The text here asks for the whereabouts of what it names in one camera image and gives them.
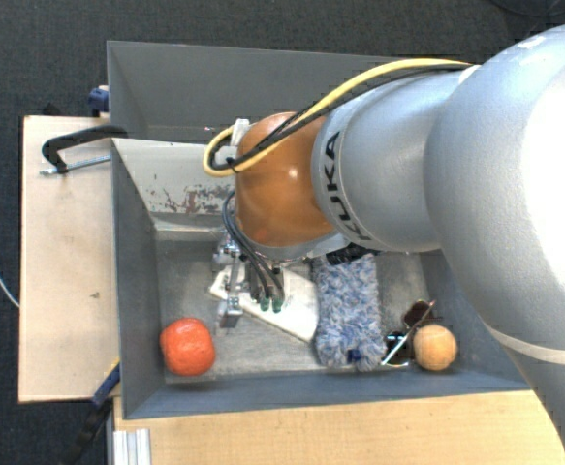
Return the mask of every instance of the gray bin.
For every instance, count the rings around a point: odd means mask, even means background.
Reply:
[[[232,180],[213,189],[199,185],[189,166],[198,157],[185,158],[199,147],[175,143],[207,142],[210,128],[237,117],[254,120],[300,109],[346,78],[389,60],[109,43],[111,122],[125,127],[132,138],[165,141],[138,150],[129,141],[116,140],[112,149],[126,419],[528,388],[464,298],[440,253],[385,254],[378,258],[378,270],[384,332],[396,327],[414,300],[424,296],[437,301],[440,323],[451,328],[459,344],[457,360],[444,372],[414,366],[369,374],[326,370],[309,344],[248,315],[228,335],[214,336],[218,359],[209,373],[180,378],[164,367],[158,339],[172,320],[195,316],[215,330],[217,303],[207,288],[222,226],[219,202],[232,185]],[[158,178],[165,164],[171,175]],[[181,192],[186,195],[195,186],[208,198],[215,193],[217,206],[193,212],[182,205]]]

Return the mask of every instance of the wooden table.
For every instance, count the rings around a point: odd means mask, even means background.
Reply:
[[[42,176],[43,142],[105,119],[26,117],[22,171],[19,401],[88,398],[118,356],[110,165]],[[75,161],[107,142],[67,151]],[[149,428],[154,465],[565,464],[530,390],[239,414],[123,420]]]

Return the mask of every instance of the yellow cable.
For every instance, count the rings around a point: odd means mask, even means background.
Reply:
[[[458,62],[455,60],[446,60],[446,59],[438,59],[438,58],[411,58],[411,59],[404,59],[404,60],[397,60],[395,62],[389,62],[388,64],[382,64],[377,66],[373,69],[369,69],[355,77],[352,77],[348,81],[344,82],[333,91],[331,91],[328,95],[322,98],[317,104],[315,104],[310,110],[308,110],[304,115],[302,115],[299,119],[295,122],[300,122],[301,120],[305,119],[309,115],[312,115],[314,112],[324,109],[327,106],[331,105],[333,102],[338,100],[341,96],[348,93],[350,90],[355,88],[356,86],[367,82],[370,79],[376,78],[378,76],[383,76],[389,73],[393,73],[396,71],[401,71],[403,69],[413,69],[419,67],[433,67],[433,66],[440,66],[440,65],[448,65],[448,64],[457,64],[457,65],[471,65],[466,62]],[[261,161],[265,158],[270,152],[276,149],[280,144],[286,141],[286,138],[281,139],[280,141],[274,143],[272,146],[269,146],[265,150],[260,153],[257,153],[250,159],[241,162],[235,166],[235,169],[221,169],[216,170],[214,169],[208,162],[210,157],[211,151],[224,139],[229,137],[233,133],[233,127],[227,128],[222,131],[219,135],[217,135],[206,147],[204,151],[203,157],[203,168],[204,171],[212,175],[213,177],[226,177],[229,175],[233,175],[235,172],[245,171],[246,169],[252,167],[257,162]]]

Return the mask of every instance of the sunglasses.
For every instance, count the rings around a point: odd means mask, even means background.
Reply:
[[[439,320],[432,313],[434,305],[435,300],[424,301],[419,299],[407,310],[402,316],[402,322],[405,326],[404,331],[394,330],[385,338],[388,351],[381,360],[381,365],[392,368],[409,365],[413,357],[410,341],[414,332],[426,322]]]

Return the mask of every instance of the gray floor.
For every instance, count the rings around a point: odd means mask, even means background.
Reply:
[[[530,32],[557,0],[0,0],[0,271],[18,293],[19,119],[47,103],[88,115],[106,81],[106,40],[433,55],[483,62]],[[565,0],[551,9],[565,8]],[[0,464],[56,463],[83,403],[17,405],[18,313],[0,291]],[[104,461],[97,442],[82,460]]]

